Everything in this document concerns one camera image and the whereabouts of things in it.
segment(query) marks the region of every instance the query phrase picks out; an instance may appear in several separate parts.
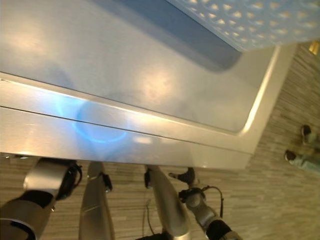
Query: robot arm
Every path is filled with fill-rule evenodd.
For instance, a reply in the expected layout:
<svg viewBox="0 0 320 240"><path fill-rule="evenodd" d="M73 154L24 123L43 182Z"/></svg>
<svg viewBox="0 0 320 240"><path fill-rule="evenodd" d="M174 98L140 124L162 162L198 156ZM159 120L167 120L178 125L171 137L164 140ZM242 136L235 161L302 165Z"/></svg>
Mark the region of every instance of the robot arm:
<svg viewBox="0 0 320 240"><path fill-rule="evenodd" d="M189 189L179 192L179 198L194 214L197 223L210 240L242 240L222 220L222 211L220 217L214 209L207 206L204 190L197 187L199 181L196 179L193 168L188 168L188 171L183 174L170 173L169 175L188 184Z"/></svg>
<svg viewBox="0 0 320 240"><path fill-rule="evenodd" d="M81 178L76 161L41 158L24 179L25 192L1 207L0 239L38 240L56 201L68 197Z"/></svg>

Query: black cable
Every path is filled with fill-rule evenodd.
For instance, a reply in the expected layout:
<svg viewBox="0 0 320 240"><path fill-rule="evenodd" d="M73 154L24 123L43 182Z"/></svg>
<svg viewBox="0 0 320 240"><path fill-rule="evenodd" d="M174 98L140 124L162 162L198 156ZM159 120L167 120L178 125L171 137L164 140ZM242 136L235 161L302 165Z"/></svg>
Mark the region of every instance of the black cable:
<svg viewBox="0 0 320 240"><path fill-rule="evenodd" d="M152 227L151 227L151 223L150 223L150 216L149 216L149 203L151 202L151 200L149 199L145 205L146 207L146 219L148 221L148 225L149 225L149 228L150 228L150 231L152 232L152 234L154 235L155 232L153 231Z"/></svg>
<svg viewBox="0 0 320 240"><path fill-rule="evenodd" d="M222 192L220 191L220 189L216 186L205 186L204 188L201 189L202 192L208 190L208 189L216 189L219 191L220 193L220 218L223 217L224 215L224 197L222 195Z"/></svg>
<svg viewBox="0 0 320 240"><path fill-rule="evenodd" d="M79 183L81 182L82 180L82 166L81 165L77 165L75 164L75 169L78 171L79 173L79 179L78 179L78 182L76 184L73 185L73 188L75 189L76 187L78 187Z"/></svg>

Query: metal surface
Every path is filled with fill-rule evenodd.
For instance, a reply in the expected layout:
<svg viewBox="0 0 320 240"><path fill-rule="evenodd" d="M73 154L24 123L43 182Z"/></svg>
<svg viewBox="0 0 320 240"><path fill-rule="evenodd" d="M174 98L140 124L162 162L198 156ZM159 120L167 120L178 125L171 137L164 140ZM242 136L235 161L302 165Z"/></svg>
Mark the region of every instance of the metal surface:
<svg viewBox="0 0 320 240"><path fill-rule="evenodd" d="M242 54L164 0L4 0L1 11L1 72L233 133L277 54Z"/></svg>
<svg viewBox="0 0 320 240"><path fill-rule="evenodd" d="M6 153L244 168L296 47L241 54L163 0L2 5L0 70L64 87L1 73Z"/></svg>
<svg viewBox="0 0 320 240"><path fill-rule="evenodd" d="M85 187L79 224L80 240L115 239L113 222L106 198L105 173L101 162L91 162Z"/></svg>
<svg viewBox="0 0 320 240"><path fill-rule="evenodd" d="M0 107L0 115L1 138L5 139L1 141L1 152L4 153L222 169L243 169L251 156L5 107Z"/></svg>
<svg viewBox="0 0 320 240"><path fill-rule="evenodd" d="M170 235L170 239L190 240L188 215L175 188L158 166L148 166L147 170L163 230Z"/></svg>
<svg viewBox="0 0 320 240"><path fill-rule="evenodd" d="M2 227L5 228L5 226L2 226L2 224L7 225L8 222L15 222L28 227L34 234L35 240L39 240L47 225L51 213L51 208L53 207L55 202L55 199L52 198L52 201L44 208L29 200L14 199L7 202L1 207L1 231Z"/></svg>
<svg viewBox="0 0 320 240"><path fill-rule="evenodd" d="M69 166L41 158L26 174L23 188L26 191L38 190L57 196Z"/></svg>

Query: silver cylinder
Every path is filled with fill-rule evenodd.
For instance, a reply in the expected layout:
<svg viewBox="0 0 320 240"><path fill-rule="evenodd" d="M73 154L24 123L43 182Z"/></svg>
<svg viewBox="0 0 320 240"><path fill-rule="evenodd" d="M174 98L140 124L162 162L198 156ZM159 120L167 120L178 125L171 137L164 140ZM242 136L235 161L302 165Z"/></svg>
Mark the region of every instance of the silver cylinder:
<svg viewBox="0 0 320 240"><path fill-rule="evenodd" d="M156 208L164 230L174 240L190 240L187 212L175 188L157 166L147 166L153 188Z"/></svg>

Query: person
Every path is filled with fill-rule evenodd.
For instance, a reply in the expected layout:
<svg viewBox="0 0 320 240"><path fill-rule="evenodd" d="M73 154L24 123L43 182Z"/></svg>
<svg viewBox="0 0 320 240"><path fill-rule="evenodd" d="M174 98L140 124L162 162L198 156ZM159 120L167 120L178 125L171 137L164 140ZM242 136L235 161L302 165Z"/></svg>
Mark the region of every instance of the person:
<svg viewBox="0 0 320 240"><path fill-rule="evenodd" d="M311 145L315 149L320 150L320 136L311 131L309 125L301 127L302 143L304 145ZM290 164L310 172L320 174L320 158L307 154L297 154L291 150L286 150L284 159Z"/></svg>
<svg viewBox="0 0 320 240"><path fill-rule="evenodd" d="M320 135L311 131L309 125L303 125L301 127L302 143L305 145L311 145L317 150L320 150Z"/></svg>
<svg viewBox="0 0 320 240"><path fill-rule="evenodd" d="M318 157L307 154L296 154L293 151L286 150L284 153L284 159L299 169L320 175L320 158Z"/></svg>

